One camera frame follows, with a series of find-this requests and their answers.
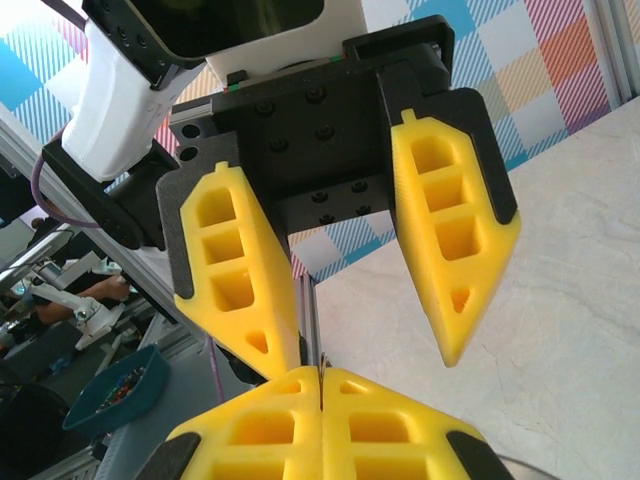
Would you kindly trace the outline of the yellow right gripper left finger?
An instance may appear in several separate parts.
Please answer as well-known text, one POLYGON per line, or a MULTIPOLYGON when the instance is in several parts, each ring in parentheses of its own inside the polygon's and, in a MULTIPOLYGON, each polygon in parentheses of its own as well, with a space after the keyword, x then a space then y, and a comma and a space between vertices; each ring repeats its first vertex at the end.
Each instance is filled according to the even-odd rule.
POLYGON ((180 424, 150 479, 320 479, 319 372, 300 367, 180 424))

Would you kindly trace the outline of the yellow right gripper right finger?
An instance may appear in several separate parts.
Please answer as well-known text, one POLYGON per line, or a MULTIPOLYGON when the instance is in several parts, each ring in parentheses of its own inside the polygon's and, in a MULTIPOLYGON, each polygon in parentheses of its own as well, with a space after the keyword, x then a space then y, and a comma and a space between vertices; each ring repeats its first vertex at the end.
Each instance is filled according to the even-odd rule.
POLYGON ((341 368, 322 381, 326 479, 511 479, 472 425, 341 368))

